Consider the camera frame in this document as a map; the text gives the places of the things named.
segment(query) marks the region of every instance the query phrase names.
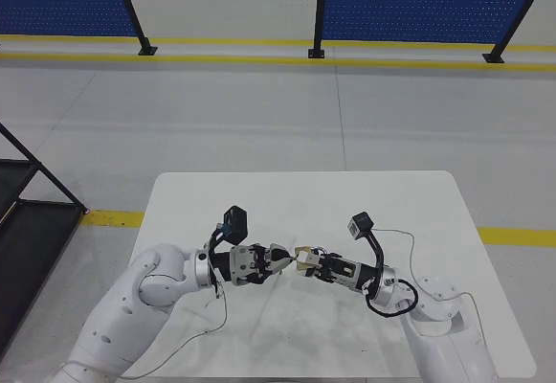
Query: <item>yellow stripe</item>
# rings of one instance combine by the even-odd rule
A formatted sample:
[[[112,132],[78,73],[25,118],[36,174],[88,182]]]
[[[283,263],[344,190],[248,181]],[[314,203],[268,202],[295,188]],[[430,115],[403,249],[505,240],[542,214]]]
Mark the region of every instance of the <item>yellow stripe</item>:
[[[556,230],[478,228],[487,245],[556,247]]]
[[[462,69],[515,72],[556,72],[556,64],[506,63],[487,64],[474,61],[434,60],[378,60],[365,58],[325,58],[276,56],[137,56],[110,54],[51,54],[1,52],[0,59],[51,60],[51,61],[113,61],[113,62],[197,62],[222,64],[268,64],[268,65],[319,65],[360,66],[390,68]]]
[[[197,45],[264,45],[311,47],[313,40],[296,39],[258,39],[258,38],[195,38],[195,37],[151,37],[154,44],[197,44]],[[59,35],[22,35],[0,34],[0,41],[55,41],[78,43],[139,44],[137,37],[106,36],[59,36]],[[358,47],[387,49],[430,49],[456,51],[490,51],[492,44],[463,44],[435,42],[398,42],[398,41],[348,41],[325,40],[324,47]],[[556,52],[556,45],[519,45],[512,44],[507,51],[513,52]]]
[[[84,216],[81,225],[139,228],[143,220],[144,212],[93,210]],[[556,247],[556,230],[480,227],[478,233],[487,245]]]
[[[80,225],[139,228],[143,220],[144,212],[93,210],[82,218]]]

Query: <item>blue panel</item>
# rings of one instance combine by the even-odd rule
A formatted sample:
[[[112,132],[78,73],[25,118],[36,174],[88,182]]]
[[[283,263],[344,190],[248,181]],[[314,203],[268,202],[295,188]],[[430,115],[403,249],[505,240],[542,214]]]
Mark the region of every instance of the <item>blue panel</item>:
[[[0,34],[134,36],[123,0],[0,0]]]
[[[524,0],[326,0],[323,39],[496,44]]]

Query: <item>gray floor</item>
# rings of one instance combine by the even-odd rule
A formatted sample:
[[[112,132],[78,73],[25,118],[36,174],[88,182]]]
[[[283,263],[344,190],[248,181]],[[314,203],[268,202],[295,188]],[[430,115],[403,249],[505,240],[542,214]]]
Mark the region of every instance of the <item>gray floor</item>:
[[[556,74],[0,62],[0,120],[92,209],[144,210],[165,171],[445,169],[477,225],[556,229]],[[41,179],[27,195],[62,198]],[[0,381],[65,359],[136,234],[78,229]],[[525,381],[556,383],[556,249],[487,249]]]

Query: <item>cable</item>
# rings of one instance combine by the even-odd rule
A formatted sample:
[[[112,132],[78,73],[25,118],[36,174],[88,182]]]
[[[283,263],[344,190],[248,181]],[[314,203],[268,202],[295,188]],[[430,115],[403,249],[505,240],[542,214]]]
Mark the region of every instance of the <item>cable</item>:
[[[374,313],[384,317],[384,318],[394,318],[394,317],[398,317],[399,315],[403,315],[403,314],[407,314],[408,312],[412,311],[417,305],[418,305],[418,292],[416,291],[416,289],[411,285],[411,283],[405,281],[405,280],[398,280],[399,283],[403,283],[404,285],[406,285],[407,287],[409,287],[411,289],[411,292],[413,293],[413,302],[406,308],[397,311],[397,312],[382,312],[380,310],[378,310],[377,308],[373,307],[373,305],[371,304],[371,298],[369,297],[369,294],[365,294],[365,300],[367,301],[367,307],[369,307],[369,309],[371,311],[373,311]]]
[[[208,330],[205,330],[205,331],[203,331],[203,332],[199,332],[199,333],[196,334],[196,335],[191,336],[190,338],[188,338],[188,340],[187,340],[186,342],[184,342],[184,344],[182,344],[182,346],[180,346],[179,348],[177,348],[177,350],[174,351],[167,359],[165,359],[165,361],[164,361],[163,363],[161,363],[157,368],[155,368],[155,369],[153,369],[153,370],[151,370],[151,371],[149,371],[149,372],[146,372],[146,373],[144,373],[144,374],[138,375],[138,376],[120,376],[120,375],[116,375],[116,374],[111,373],[111,372],[106,372],[106,371],[104,371],[104,370],[97,369],[97,368],[95,368],[95,367],[85,365],[85,364],[80,363],[80,362],[75,361],[75,360],[68,361],[67,363],[65,363],[64,365],[62,365],[61,368],[63,369],[63,368],[65,368],[65,366],[68,366],[68,365],[78,365],[78,366],[83,367],[84,369],[88,369],[88,370],[91,370],[91,371],[94,371],[94,372],[103,373],[103,374],[105,374],[105,375],[107,375],[107,376],[115,377],[115,378],[117,378],[117,379],[122,379],[122,380],[138,380],[138,379],[147,377],[148,375],[150,375],[150,374],[152,374],[152,373],[155,373],[155,372],[156,372],[157,370],[159,370],[162,366],[164,366],[173,356],[175,356],[176,353],[178,353],[181,349],[183,349],[188,343],[190,343],[191,341],[193,341],[194,339],[196,339],[196,338],[198,338],[198,337],[200,337],[200,336],[208,335],[208,334],[211,334],[211,333],[213,333],[213,332],[216,332],[217,330],[219,330],[220,328],[224,327],[224,325],[227,324],[227,319],[229,318],[229,311],[228,311],[228,309],[227,309],[227,294],[226,294],[226,292],[224,291],[224,287],[222,287],[222,283],[219,282],[219,284],[220,284],[220,287],[222,288],[222,294],[221,294],[221,295],[222,295],[222,299],[224,300],[224,321],[222,321],[222,325],[220,325],[220,326],[218,326],[218,327],[216,327],[216,328],[214,328],[214,329],[208,329]]]
[[[427,294],[429,297],[433,298],[437,302],[452,301],[452,300],[455,300],[456,298],[462,297],[463,295],[466,295],[469,298],[471,298],[471,301],[473,302],[473,306],[476,308],[476,314],[478,315],[478,322],[479,322],[479,329],[481,330],[481,337],[484,340],[484,345],[486,347],[488,347],[488,343],[486,342],[486,333],[484,332],[484,326],[481,322],[481,317],[479,316],[478,303],[476,302],[476,299],[474,298],[473,294],[471,294],[469,291],[463,291],[463,292],[458,293],[458,294],[456,294],[456,295],[454,295],[453,297],[450,297],[450,298],[437,298],[436,296],[434,296],[433,294],[431,294],[430,292],[425,290],[424,287],[422,287],[420,285],[420,283],[418,283],[418,280],[416,279],[416,277],[413,273],[412,259],[413,259],[413,247],[415,246],[415,237],[413,236],[413,234],[410,233],[410,232],[406,232],[404,230],[397,230],[397,229],[371,229],[371,230],[374,231],[374,232],[392,232],[392,233],[400,233],[400,234],[404,234],[406,236],[410,236],[411,237],[410,274],[411,274],[411,278],[413,279],[413,282],[415,283],[415,285],[418,286],[418,288],[420,290],[422,290],[425,294]]]

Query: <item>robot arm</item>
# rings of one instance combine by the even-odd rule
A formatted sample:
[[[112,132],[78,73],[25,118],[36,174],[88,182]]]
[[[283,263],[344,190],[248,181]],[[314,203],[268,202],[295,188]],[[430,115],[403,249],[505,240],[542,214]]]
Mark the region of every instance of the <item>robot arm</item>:
[[[375,267],[344,259],[323,248],[295,249],[297,270],[305,277],[341,284],[363,294],[367,306],[384,317],[399,316],[420,376],[425,383],[492,383],[498,379],[495,367],[478,329],[469,319],[454,286],[425,277],[414,284],[395,268],[384,265],[384,253],[373,236],[373,222],[366,213],[355,215],[348,225],[355,239],[365,237],[377,258]],[[385,313],[374,304],[396,308]],[[448,332],[431,336],[414,323],[449,322]]]
[[[240,246],[247,235],[246,213],[233,206],[203,249],[161,244],[139,254],[90,313],[52,383],[115,382],[147,351],[184,295],[217,291],[219,281],[262,284],[293,260],[276,244]],[[215,253],[222,241],[234,247]]]

